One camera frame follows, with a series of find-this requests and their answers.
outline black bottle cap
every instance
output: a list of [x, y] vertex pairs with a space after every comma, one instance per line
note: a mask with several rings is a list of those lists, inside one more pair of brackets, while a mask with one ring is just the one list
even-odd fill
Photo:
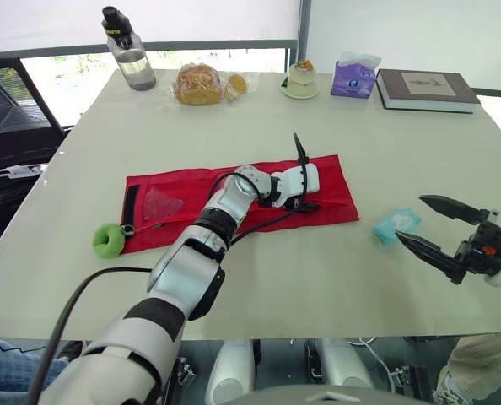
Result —
[[121, 36], [129, 35], [132, 32], [131, 23], [121, 12], [112, 6], [104, 7], [102, 14], [105, 19], [102, 21], [102, 26], [107, 35], [118, 38]]

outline white table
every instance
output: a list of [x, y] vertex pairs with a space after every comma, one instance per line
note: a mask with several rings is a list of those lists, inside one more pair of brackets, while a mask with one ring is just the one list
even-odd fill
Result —
[[[377, 220], [411, 207], [420, 235], [453, 253], [473, 227], [418, 201], [443, 194], [501, 209], [501, 133], [473, 115], [387, 111], [328, 94], [291, 100], [282, 74], [261, 74], [231, 105], [180, 105], [157, 71], [136, 92], [116, 72], [37, 181], [0, 240], [0, 337], [46, 338], [79, 282], [103, 267], [152, 267], [164, 249], [101, 260], [91, 237], [118, 222], [125, 177], [293, 159], [296, 131], [311, 156], [338, 154], [361, 220], [251, 235], [230, 250], [211, 312], [185, 339], [433, 335], [501, 331], [501, 289], [482, 277], [455, 286], [397, 243], [371, 235]], [[65, 338], [94, 338], [145, 296], [147, 274], [107, 275], [86, 290]]]

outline brown book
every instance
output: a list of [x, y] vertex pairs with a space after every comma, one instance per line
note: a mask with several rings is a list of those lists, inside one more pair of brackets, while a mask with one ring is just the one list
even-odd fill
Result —
[[380, 69], [376, 83], [387, 109], [472, 113], [479, 104], [458, 73]]

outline red cloth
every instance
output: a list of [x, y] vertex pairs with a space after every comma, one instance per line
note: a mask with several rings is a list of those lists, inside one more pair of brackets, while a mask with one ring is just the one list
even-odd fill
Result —
[[[284, 221], [261, 229], [260, 232], [359, 220], [358, 211], [342, 176], [338, 157], [323, 156], [313, 158], [310, 162], [318, 168], [320, 190], [307, 194], [305, 201], [319, 204], [321, 207], [313, 213], [296, 213]], [[253, 166], [266, 173], [272, 173], [284, 171], [297, 164], [296, 160], [285, 160], [275, 163], [255, 163]], [[158, 175], [127, 177], [126, 196], [129, 187], [138, 186], [138, 188], [133, 213], [130, 215], [133, 218], [135, 234], [127, 238], [123, 253], [143, 251], [173, 243], [185, 227], [198, 217], [215, 180], [237, 167], [213, 170], [186, 169]], [[124, 224], [125, 212], [124, 208], [121, 224]], [[254, 202], [238, 232], [244, 232], [285, 213], [284, 209], [261, 208]]]

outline floor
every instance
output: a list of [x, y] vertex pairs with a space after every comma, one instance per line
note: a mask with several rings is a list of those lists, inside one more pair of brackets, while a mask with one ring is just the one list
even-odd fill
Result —
[[[38, 348], [46, 344], [39, 340], [6, 339], [23, 349]], [[450, 351], [457, 341], [456, 337], [443, 337], [428, 342], [409, 342], [403, 337], [380, 337], [371, 343], [374, 351], [390, 368], [399, 365], [422, 365], [428, 370], [430, 384], [434, 387], [441, 367], [447, 361]], [[185, 387], [175, 391], [174, 404], [195, 405], [203, 403], [209, 373], [220, 350], [220, 341], [183, 342], [180, 356], [187, 357], [197, 374], [197, 378]], [[377, 389], [387, 391], [388, 381], [381, 365], [365, 347], [356, 348], [359, 356], [369, 370]], [[257, 367], [256, 389], [269, 386], [308, 384], [305, 369], [304, 339], [267, 339], [261, 342], [262, 360]], [[485, 401], [476, 405], [501, 405], [501, 389]]]

